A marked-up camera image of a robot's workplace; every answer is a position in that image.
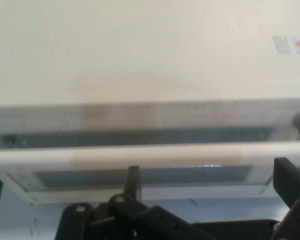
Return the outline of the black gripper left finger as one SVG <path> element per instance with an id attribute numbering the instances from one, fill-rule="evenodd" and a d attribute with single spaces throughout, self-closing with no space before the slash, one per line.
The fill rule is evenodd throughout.
<path id="1" fill-rule="evenodd" d="M 142 202 L 141 173 L 130 166 L 121 193 L 93 207 L 68 205 L 62 212 L 57 240 L 212 240 L 213 236 L 160 206 Z"/>

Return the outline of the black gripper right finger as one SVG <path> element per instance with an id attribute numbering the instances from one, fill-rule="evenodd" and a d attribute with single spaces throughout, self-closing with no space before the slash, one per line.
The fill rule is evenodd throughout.
<path id="1" fill-rule="evenodd" d="M 275 230 L 274 240 L 300 240 L 300 170 L 287 158 L 274 159 L 273 188 L 289 211 Z"/>

